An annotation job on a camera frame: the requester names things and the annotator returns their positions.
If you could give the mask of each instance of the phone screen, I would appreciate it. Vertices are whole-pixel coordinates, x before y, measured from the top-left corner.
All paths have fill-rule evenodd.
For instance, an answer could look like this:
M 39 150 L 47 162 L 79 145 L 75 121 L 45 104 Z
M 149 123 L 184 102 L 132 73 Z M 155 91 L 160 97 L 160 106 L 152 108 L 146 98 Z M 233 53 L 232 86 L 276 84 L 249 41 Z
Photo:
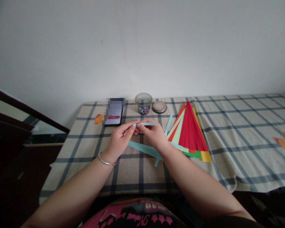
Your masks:
M 111 98 L 108 102 L 108 108 L 106 110 L 106 120 L 104 125 L 121 124 L 123 107 L 123 98 Z

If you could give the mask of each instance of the tablecloth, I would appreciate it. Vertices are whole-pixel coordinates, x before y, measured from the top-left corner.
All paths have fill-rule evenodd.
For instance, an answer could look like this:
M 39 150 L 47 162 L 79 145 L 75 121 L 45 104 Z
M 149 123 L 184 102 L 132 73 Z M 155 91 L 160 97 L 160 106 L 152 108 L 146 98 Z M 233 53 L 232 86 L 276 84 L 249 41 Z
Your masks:
M 230 192 L 268 192 L 285 186 L 285 149 L 273 138 L 283 139 L 285 97 L 280 94 L 164 98 L 167 110 L 150 110 L 139 115 L 133 100 L 127 100 L 123 123 L 152 118 L 166 128 L 170 114 L 174 122 L 183 103 L 190 101 L 209 147 L 213 162 L 189 158 Z M 97 114 L 104 114 L 103 102 L 89 102 L 81 110 L 53 165 L 40 194 L 40 203 L 83 169 L 103 151 L 115 127 L 95 125 Z M 143 135 L 134 142 L 150 145 Z M 117 161 L 99 196 L 122 193 L 178 193 L 167 167 L 155 158 L 128 147 Z

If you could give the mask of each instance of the colored paper stack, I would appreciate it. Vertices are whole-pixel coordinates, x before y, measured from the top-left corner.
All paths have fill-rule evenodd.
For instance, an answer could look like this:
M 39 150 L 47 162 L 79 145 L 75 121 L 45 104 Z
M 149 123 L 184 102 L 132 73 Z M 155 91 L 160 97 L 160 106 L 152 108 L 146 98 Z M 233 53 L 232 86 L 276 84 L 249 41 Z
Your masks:
M 212 162 L 195 109 L 190 102 L 182 105 L 167 139 L 185 155 L 199 158 L 203 162 Z

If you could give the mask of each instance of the round lid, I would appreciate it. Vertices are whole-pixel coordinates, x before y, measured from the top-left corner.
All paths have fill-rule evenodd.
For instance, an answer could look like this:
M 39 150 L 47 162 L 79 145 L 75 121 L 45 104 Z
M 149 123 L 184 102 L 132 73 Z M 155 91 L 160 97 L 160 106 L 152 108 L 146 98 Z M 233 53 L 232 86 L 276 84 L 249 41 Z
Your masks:
M 156 102 L 154 102 L 152 108 L 153 108 L 153 111 L 156 113 L 163 113 L 166 111 L 167 106 L 166 106 L 165 102 L 156 101 Z

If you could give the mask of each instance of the smartphone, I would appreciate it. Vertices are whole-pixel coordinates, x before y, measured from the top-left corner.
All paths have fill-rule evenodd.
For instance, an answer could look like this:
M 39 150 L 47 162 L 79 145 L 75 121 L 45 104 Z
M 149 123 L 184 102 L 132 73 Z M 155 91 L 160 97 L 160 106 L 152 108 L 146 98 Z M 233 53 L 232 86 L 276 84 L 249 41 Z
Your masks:
M 105 127 L 121 125 L 124 106 L 125 106 L 125 98 L 108 99 L 106 114 L 104 116 Z

